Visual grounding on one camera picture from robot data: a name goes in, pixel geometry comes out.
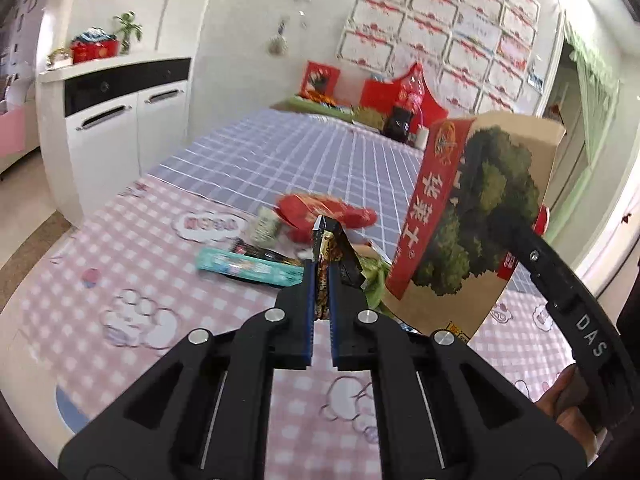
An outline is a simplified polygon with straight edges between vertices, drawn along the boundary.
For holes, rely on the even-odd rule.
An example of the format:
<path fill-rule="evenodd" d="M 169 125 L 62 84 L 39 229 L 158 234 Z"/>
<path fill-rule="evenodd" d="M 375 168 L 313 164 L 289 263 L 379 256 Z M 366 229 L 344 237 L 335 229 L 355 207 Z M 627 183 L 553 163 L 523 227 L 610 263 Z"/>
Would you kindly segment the cardboard vegetable box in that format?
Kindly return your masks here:
<path fill-rule="evenodd" d="M 536 224 L 564 133 L 508 112 L 434 123 L 382 296 L 393 315 L 424 334 L 477 332 L 518 264 L 498 231 Z"/>

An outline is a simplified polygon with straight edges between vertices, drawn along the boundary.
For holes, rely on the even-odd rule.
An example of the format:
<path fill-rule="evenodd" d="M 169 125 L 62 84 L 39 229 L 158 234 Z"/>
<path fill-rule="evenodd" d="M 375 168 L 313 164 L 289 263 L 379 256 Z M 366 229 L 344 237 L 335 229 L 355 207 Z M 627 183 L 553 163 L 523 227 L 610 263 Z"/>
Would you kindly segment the green potted plant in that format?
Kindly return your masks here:
<path fill-rule="evenodd" d="M 113 20 L 117 23 L 115 35 L 120 38 L 120 54 L 129 54 L 132 40 L 142 40 L 142 26 L 136 22 L 136 14 L 134 11 L 127 11 L 115 15 Z"/>

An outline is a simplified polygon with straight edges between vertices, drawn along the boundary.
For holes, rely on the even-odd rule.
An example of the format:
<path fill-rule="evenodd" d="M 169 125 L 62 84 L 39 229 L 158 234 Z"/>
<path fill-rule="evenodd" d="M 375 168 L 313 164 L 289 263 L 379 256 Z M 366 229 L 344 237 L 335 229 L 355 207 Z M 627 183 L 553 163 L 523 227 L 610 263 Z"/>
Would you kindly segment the white black sideboard cabinet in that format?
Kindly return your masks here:
<path fill-rule="evenodd" d="M 187 56 L 142 53 L 37 76 L 44 169 L 73 226 L 184 143 L 191 65 Z"/>

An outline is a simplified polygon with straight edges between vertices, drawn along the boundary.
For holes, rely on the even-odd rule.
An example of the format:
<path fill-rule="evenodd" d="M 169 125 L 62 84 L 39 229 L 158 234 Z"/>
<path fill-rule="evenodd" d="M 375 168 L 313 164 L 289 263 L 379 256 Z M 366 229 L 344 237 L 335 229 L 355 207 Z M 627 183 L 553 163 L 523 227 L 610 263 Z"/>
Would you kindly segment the teal tissue packet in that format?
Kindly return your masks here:
<path fill-rule="evenodd" d="M 262 260 L 213 247 L 200 250 L 195 258 L 195 266 L 199 271 L 276 287 L 294 286 L 304 279 L 302 266 Z"/>

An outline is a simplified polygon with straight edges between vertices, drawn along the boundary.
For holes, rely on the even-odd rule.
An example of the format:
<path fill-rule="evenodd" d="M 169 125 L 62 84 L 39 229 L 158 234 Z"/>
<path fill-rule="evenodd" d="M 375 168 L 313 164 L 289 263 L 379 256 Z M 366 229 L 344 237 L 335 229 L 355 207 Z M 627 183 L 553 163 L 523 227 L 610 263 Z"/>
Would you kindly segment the pink blue checkered tablecloth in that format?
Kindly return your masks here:
<path fill-rule="evenodd" d="M 393 258 L 422 153 L 337 120 L 275 110 L 201 136 L 64 235 L 2 313 L 1 391 L 57 465 L 66 442 L 194 328 L 235 330 L 277 291 L 195 267 L 227 249 L 261 206 L 311 192 L 371 208 L 353 237 Z M 573 361 L 518 269 L 471 347 L 530 400 Z M 274 375 L 266 479 L 379 479 L 370 376 L 331 365 L 329 327 L 312 367 Z"/>

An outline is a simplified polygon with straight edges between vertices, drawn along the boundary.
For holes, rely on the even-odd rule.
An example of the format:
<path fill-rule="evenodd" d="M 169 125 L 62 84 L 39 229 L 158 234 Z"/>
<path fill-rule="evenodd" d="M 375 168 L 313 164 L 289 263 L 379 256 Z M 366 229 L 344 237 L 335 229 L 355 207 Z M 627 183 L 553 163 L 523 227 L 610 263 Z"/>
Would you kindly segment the red snack bag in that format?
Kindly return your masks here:
<path fill-rule="evenodd" d="M 344 228 L 352 230 L 368 228 L 378 221 L 378 214 L 373 209 L 352 206 L 337 197 L 312 193 L 282 195 L 274 206 L 274 212 L 288 226 L 288 238 L 303 244 L 311 241 L 314 222 L 321 216 L 334 219 Z"/>

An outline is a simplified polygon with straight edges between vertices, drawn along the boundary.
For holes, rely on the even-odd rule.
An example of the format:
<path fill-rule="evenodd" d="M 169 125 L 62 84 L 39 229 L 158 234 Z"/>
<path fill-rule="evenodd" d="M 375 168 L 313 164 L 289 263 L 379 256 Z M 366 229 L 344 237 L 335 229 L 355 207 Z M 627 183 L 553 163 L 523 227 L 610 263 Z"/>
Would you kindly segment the black candy wrapper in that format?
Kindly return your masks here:
<path fill-rule="evenodd" d="M 247 242 L 244 242 L 242 238 L 237 238 L 235 240 L 233 246 L 231 247 L 231 251 L 235 254 L 247 256 L 250 258 L 288 264 L 289 266 L 303 265 L 303 263 L 295 257 L 288 257 L 280 254 L 280 252 L 275 252 L 272 249 L 261 248 L 255 245 L 248 244 Z"/>

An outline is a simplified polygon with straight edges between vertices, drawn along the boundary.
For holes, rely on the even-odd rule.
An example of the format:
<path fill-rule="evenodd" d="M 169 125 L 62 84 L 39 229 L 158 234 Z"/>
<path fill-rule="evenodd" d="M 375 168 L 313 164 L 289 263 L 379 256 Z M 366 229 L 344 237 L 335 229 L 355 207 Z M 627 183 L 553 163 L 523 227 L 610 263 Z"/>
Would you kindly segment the dark snack wrapper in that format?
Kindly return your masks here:
<path fill-rule="evenodd" d="M 316 264 L 314 285 L 314 318 L 329 317 L 329 268 L 336 263 L 341 281 L 352 287 L 364 283 L 362 266 L 340 222 L 318 216 L 312 227 L 312 253 Z"/>

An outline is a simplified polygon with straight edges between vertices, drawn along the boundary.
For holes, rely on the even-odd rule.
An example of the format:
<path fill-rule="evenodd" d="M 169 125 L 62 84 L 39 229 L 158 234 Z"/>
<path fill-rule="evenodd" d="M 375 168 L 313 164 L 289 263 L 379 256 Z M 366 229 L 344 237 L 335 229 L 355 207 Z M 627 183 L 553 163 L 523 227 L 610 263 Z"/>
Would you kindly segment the red gift box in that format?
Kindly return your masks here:
<path fill-rule="evenodd" d="M 85 63 L 102 58 L 114 58 L 118 55 L 119 41 L 107 39 L 97 42 L 74 41 L 70 45 L 73 64 Z"/>

